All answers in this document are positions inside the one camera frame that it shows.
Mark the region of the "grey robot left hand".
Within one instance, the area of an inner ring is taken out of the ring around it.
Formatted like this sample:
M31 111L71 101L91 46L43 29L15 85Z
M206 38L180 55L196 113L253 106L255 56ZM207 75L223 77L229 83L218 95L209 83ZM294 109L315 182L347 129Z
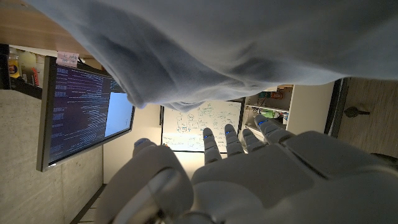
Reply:
M396 223L397 167L326 134L292 134L262 115L222 158L203 131L205 163L188 176L171 148L146 138L109 181L95 222Z

